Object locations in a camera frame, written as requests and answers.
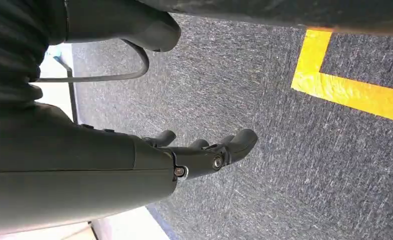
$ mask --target yellow floor marking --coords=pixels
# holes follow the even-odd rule
[[[332,33],[307,30],[291,88],[393,120],[393,89],[320,73]]]

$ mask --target robotic hand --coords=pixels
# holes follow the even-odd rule
[[[29,84],[49,44],[122,38],[169,51],[180,28],[135,0],[0,1],[0,234],[48,228],[137,208],[169,196],[178,179],[215,173],[243,159],[249,129],[218,144],[166,147],[174,133],[141,139],[73,123],[35,102]]]

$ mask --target prosthetic arm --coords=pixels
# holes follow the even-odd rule
[[[215,173],[257,142],[249,129],[217,144],[166,147],[155,138],[77,125],[35,102],[29,82],[49,44],[123,38],[169,51],[180,28],[166,12],[134,0],[0,1],[0,234],[89,221],[158,201],[178,179]]]

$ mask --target carpeted floor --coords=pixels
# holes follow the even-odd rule
[[[79,117],[186,146],[252,128],[250,156],[149,206],[181,240],[393,240],[393,120],[291,89],[303,29],[174,16],[147,75],[76,84]],[[73,45],[76,76],[130,72],[119,40]],[[393,88],[393,37],[335,34],[322,72]]]

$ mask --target screw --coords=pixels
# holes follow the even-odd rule
[[[222,167],[222,165],[223,165],[223,159],[220,156],[215,156],[214,159],[213,159],[212,166],[215,169],[219,169],[219,168]]]
[[[174,169],[174,175],[182,177],[183,175],[185,175],[185,169],[183,167],[176,167]]]

